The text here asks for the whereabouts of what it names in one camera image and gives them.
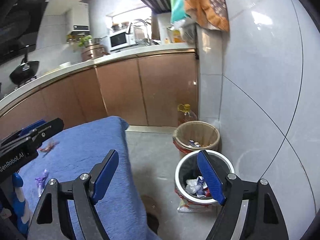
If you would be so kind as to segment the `yellow cooking oil bottle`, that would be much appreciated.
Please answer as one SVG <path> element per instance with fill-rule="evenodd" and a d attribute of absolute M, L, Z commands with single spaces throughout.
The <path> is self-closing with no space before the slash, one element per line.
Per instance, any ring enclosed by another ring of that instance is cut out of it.
<path fill-rule="evenodd" d="M 185 122 L 197 121 L 197 116 L 191 110 L 191 106 L 189 104 L 179 104 L 177 107 L 177 111 L 178 111 L 178 117 L 177 117 L 178 126 L 180 126 Z"/>

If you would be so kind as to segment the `white microwave oven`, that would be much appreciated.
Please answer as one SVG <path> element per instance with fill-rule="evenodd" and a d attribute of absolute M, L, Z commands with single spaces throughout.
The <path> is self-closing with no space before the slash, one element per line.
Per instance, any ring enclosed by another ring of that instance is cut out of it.
<path fill-rule="evenodd" d="M 136 41 L 133 33 L 126 33 L 126 29 L 121 29 L 108 36 L 109 51 L 119 50 L 135 46 Z"/>

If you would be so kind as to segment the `green potted plant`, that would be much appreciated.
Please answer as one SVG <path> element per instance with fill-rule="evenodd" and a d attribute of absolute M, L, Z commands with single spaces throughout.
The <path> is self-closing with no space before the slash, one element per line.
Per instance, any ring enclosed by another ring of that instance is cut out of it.
<path fill-rule="evenodd" d="M 78 39 L 78 47 L 85 47 L 88 41 L 92 39 L 91 35 L 82 36 Z"/>

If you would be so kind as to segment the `black frying pan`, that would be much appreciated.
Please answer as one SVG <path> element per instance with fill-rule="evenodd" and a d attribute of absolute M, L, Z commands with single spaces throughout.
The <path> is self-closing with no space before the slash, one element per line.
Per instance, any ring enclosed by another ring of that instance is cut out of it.
<path fill-rule="evenodd" d="M 20 65 L 10 74 L 10 80 L 15 85 L 20 86 L 36 76 L 39 69 L 39 61 L 31 61 L 28 59 L 29 46 L 25 46 L 25 54 Z"/>

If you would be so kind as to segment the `brown bucket with liner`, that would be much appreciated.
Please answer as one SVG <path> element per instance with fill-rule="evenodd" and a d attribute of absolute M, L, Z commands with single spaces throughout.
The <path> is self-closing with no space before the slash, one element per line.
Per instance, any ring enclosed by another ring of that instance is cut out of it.
<path fill-rule="evenodd" d="M 180 158 L 196 150 L 219 149 L 219 130 L 213 125 L 203 121 L 189 121 L 176 128 L 172 140 L 179 150 Z"/>

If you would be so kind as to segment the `white kitchen countertop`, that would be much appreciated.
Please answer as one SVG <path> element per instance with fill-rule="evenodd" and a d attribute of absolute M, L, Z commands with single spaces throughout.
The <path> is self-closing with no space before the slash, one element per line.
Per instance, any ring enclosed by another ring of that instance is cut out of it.
<path fill-rule="evenodd" d="M 128 50 L 112 53 L 97 59 L 88 60 L 82 63 L 73 64 L 71 66 L 57 69 L 51 73 L 38 77 L 37 79 L 23 85 L 16 89 L 5 98 L 1 100 L 1 116 L 6 115 L 14 107 L 16 107 L 23 100 L 47 87 L 51 83 L 55 83 L 67 76 L 86 71 L 88 69 L 96 68 L 109 63 L 119 62 L 123 60 L 137 59 L 146 56 L 157 56 L 166 54 L 179 53 L 197 53 L 196 46 L 187 43 L 170 43 L 153 46 L 133 47 Z"/>

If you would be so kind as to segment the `orange brown hanging apron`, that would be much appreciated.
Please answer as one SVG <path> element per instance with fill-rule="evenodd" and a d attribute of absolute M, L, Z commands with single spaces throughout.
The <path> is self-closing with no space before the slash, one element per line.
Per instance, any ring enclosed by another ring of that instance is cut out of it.
<path fill-rule="evenodd" d="M 185 13 L 200 27 L 229 32 L 225 0 L 184 0 Z"/>

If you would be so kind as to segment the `teal hanging bag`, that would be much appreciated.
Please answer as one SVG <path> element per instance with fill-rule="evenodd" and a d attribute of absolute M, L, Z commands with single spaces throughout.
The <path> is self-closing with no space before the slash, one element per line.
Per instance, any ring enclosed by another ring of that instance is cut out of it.
<path fill-rule="evenodd" d="M 186 18 L 184 0 L 170 0 L 171 18 L 170 23 L 181 21 Z"/>

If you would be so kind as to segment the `white water heater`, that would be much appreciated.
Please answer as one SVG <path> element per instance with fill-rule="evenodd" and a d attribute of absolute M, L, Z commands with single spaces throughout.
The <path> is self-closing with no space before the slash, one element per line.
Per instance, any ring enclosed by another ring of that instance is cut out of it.
<path fill-rule="evenodd" d="M 69 13 L 69 25 L 73 31 L 90 31 L 88 4 L 79 2 Z"/>

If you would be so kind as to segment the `clear red candy wrapper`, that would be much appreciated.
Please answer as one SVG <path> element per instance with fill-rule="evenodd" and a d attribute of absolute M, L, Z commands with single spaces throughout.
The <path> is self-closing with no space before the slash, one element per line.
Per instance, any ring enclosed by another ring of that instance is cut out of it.
<path fill-rule="evenodd" d="M 52 151 L 55 146 L 57 146 L 60 142 L 59 141 L 49 141 L 48 144 L 44 147 L 38 148 L 37 151 L 42 153 L 42 157 L 44 158 L 50 151 Z"/>

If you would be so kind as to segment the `small purple wrapper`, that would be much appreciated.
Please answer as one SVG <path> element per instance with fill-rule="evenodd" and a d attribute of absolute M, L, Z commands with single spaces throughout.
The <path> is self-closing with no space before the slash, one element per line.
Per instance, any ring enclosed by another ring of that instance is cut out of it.
<path fill-rule="evenodd" d="M 47 169 L 44 169 L 44 171 L 42 172 L 42 175 L 40 177 L 35 178 L 36 181 L 36 186 L 37 186 L 37 193 L 38 193 L 38 197 L 40 198 L 43 191 L 44 191 L 44 187 L 46 185 L 46 180 L 48 178 L 49 172 Z"/>

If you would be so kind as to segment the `white round trash bin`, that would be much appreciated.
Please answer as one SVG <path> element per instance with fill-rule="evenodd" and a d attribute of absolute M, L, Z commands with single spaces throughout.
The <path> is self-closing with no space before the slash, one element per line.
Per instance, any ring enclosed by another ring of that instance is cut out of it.
<path fill-rule="evenodd" d="M 200 150 L 196 150 L 185 155 L 176 166 L 174 182 L 175 192 L 182 200 L 195 205 L 218 205 L 219 202 L 212 197 L 198 197 L 186 190 L 188 180 L 197 180 L 202 176 L 197 165 L 197 154 Z M 217 161 L 227 173 L 234 173 L 232 163 L 221 153 L 207 150 L 210 157 Z"/>

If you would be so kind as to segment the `chrome kitchen faucet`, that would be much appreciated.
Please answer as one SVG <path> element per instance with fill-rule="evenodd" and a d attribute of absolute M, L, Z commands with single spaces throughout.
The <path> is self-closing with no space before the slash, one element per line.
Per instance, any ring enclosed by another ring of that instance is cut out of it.
<path fill-rule="evenodd" d="M 129 35 L 137 45 L 151 45 L 151 38 L 145 20 L 132 20 L 126 28 L 126 34 Z"/>

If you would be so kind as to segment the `copper rice cooker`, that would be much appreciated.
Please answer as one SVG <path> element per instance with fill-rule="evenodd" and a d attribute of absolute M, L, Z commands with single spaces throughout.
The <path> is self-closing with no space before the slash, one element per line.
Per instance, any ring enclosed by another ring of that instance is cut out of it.
<path fill-rule="evenodd" d="M 82 48 L 81 50 L 82 62 L 85 62 L 88 60 L 94 60 L 108 54 L 109 53 L 106 51 L 105 47 L 102 44 L 88 46 L 88 47 Z"/>

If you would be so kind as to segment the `black range hood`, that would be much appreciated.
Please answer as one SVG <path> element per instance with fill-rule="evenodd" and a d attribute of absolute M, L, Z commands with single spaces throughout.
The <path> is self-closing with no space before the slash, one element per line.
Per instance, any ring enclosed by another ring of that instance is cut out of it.
<path fill-rule="evenodd" d="M 36 49 L 47 4 L 48 0 L 18 0 L 15 3 L 1 23 L 1 64 Z"/>

